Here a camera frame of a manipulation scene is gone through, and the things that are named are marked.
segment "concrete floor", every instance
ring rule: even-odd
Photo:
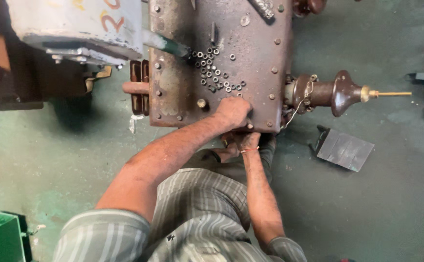
[[[296,20],[294,75],[332,80],[347,69],[358,84],[412,91],[296,116],[278,136],[272,188],[286,233],[309,261],[424,261],[424,0],[329,1]],[[124,162],[171,128],[148,118],[129,130],[127,68],[97,82],[92,99],[53,100],[43,110],[0,112],[0,210],[27,216],[34,259],[50,261],[59,230],[91,209]],[[374,143],[359,173],[314,158],[317,124]],[[209,146],[219,146],[213,141]]]

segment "hex nut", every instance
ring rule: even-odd
[[[199,107],[199,108],[205,108],[205,106],[207,105],[207,103],[205,102],[205,100],[204,99],[199,99],[198,101],[197,101],[197,106]]]

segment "forearm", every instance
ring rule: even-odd
[[[285,236],[277,201],[267,181],[259,151],[243,155],[247,175],[247,204],[254,233],[265,251],[275,237]]]
[[[123,166],[96,208],[131,210],[151,221],[157,186],[201,146],[229,129],[226,119],[213,114],[151,142]]]

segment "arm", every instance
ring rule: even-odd
[[[256,148],[261,134],[250,133],[238,142],[239,150]],[[275,237],[284,237],[283,223],[277,201],[269,186],[258,150],[243,153],[247,175],[247,204],[259,245],[266,251]]]
[[[157,186],[209,140],[244,126],[250,110],[242,98],[224,98],[211,116],[151,142],[123,166],[95,208],[134,211],[152,222]]]

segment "rusty metal plate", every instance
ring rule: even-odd
[[[283,12],[278,11],[280,4],[284,7]],[[154,10],[155,5],[160,7],[159,12]],[[280,131],[285,73],[289,71],[286,62],[293,41],[291,0],[273,3],[275,16],[269,23],[247,0],[202,0],[197,2],[195,11],[189,0],[151,0],[149,10],[152,31],[197,52],[207,53],[212,47],[210,38],[212,22],[215,22],[220,54],[214,56],[213,66],[221,71],[220,82],[246,82],[241,91],[227,93],[222,88],[213,93],[207,88],[208,84],[214,84],[212,78],[207,78],[205,86],[200,83],[201,72],[194,65],[200,60],[184,61],[150,48],[151,115],[160,114],[160,118],[151,117],[152,126],[186,126],[214,113],[220,99],[241,93],[254,107],[250,114],[254,131]],[[243,16],[249,18],[246,26],[240,24]],[[275,43],[276,39],[280,39],[279,44]],[[231,54],[235,54],[235,61],[231,61]],[[158,90],[162,92],[160,97],[155,95]],[[271,94],[275,95],[273,100],[269,98]],[[209,110],[197,106],[201,98],[208,102]]]

